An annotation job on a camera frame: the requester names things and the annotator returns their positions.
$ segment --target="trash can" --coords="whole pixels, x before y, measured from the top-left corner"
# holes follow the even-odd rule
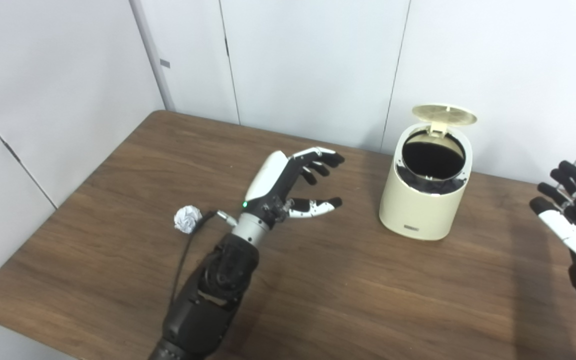
[[[399,138],[379,218],[405,237],[439,240],[450,232],[473,167],[471,143],[454,127],[471,125],[477,117],[445,104],[419,105],[412,112],[425,123]]]

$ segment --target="wall seam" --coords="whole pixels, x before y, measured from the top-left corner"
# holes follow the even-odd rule
[[[228,48],[228,36],[226,36],[226,21],[224,21],[224,10],[222,9],[222,0],[219,0],[219,14],[221,16],[221,28],[223,29],[224,45],[226,46],[226,55],[228,57],[228,68],[230,69],[230,82],[232,84],[232,95],[235,97],[235,109],[237,110],[237,121],[242,125],[240,116],[240,103],[237,101],[237,90],[235,89],[235,76],[233,75],[233,63],[231,62],[231,51]]]
[[[34,183],[35,186],[37,186],[37,188],[39,189],[39,191],[41,191],[41,193],[43,194],[43,196],[46,198],[46,200],[48,200],[48,202],[50,203],[50,205],[52,205],[52,207],[57,210],[57,205],[55,205],[55,203],[53,202],[53,199],[50,198],[50,196],[48,196],[48,194],[44,191],[43,187],[41,187],[41,185],[39,185],[39,182],[37,181],[37,179],[33,176],[33,174],[30,173],[30,171],[28,170],[28,168],[26,168],[26,166],[24,165],[24,163],[21,161],[21,159],[18,157],[18,155],[14,152],[14,150],[10,147],[10,145],[4,140],[4,138],[2,137],[2,135],[0,134],[0,141],[3,144],[3,146],[8,150],[8,152],[10,153],[10,155],[12,155],[12,157],[16,160],[16,162],[18,162],[19,166],[21,166],[21,168],[23,169],[23,171],[25,171],[25,173],[28,175],[28,177],[30,177],[30,180],[32,180],[32,182]]]
[[[132,16],[134,16],[135,23],[137,23],[139,35],[141,35],[141,42],[143,43],[144,50],[146,50],[146,56],[148,57],[148,62],[150,62],[155,82],[157,83],[157,88],[159,89],[159,95],[164,103],[164,108],[169,112],[174,112],[175,105],[168,89],[166,77],[162,71],[157,46],[155,45],[153,35],[148,28],[146,13],[142,8],[140,0],[129,0],[129,3],[130,9],[132,10]]]
[[[397,80],[397,71],[400,69],[400,59],[402,58],[402,49],[404,47],[404,38],[406,37],[406,27],[408,25],[408,18],[410,14],[410,4],[412,0],[408,0],[406,9],[406,20],[404,20],[404,30],[401,33],[401,41],[399,43],[399,51],[397,53],[397,63],[395,65],[395,74],[392,79],[392,87],[390,89],[390,100],[388,100],[388,109],[386,110],[386,119],[383,122],[383,132],[381,133],[381,144],[379,145],[379,152],[384,150],[384,139],[386,138],[386,127],[388,126],[388,116],[391,114],[391,104],[393,104],[393,94],[395,92],[395,81]]]

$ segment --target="black wire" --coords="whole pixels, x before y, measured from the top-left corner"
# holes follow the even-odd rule
[[[184,262],[186,261],[186,256],[188,255],[188,250],[190,249],[190,243],[192,243],[195,234],[197,231],[204,226],[204,224],[210,220],[210,218],[214,217],[217,214],[217,211],[208,211],[204,217],[197,221],[197,224],[194,226],[194,229],[188,235],[188,240],[185,242],[185,246],[183,247],[183,252],[181,253],[181,257],[179,258],[179,264],[176,266],[176,274],[174,274],[174,280],[172,282],[172,291],[170,292],[170,304],[168,308],[172,307],[173,303],[175,302],[175,297],[177,295],[177,285],[179,282],[179,276],[181,275],[181,269],[184,267]]]

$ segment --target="trash can lid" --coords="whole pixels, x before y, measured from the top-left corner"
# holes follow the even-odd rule
[[[471,125],[477,121],[477,116],[470,111],[447,104],[417,105],[412,108],[412,114],[421,121],[442,123],[447,126]]]

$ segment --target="wood grain surface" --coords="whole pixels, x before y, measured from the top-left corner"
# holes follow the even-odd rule
[[[391,157],[165,111],[0,269],[0,325],[83,360],[146,359],[186,241],[176,210],[238,215],[270,152],[315,145],[346,162],[291,194],[343,207],[266,236],[211,359],[576,359],[570,260],[528,207],[535,185],[475,173],[446,239],[407,239],[377,215]],[[228,230],[206,224],[182,279]]]

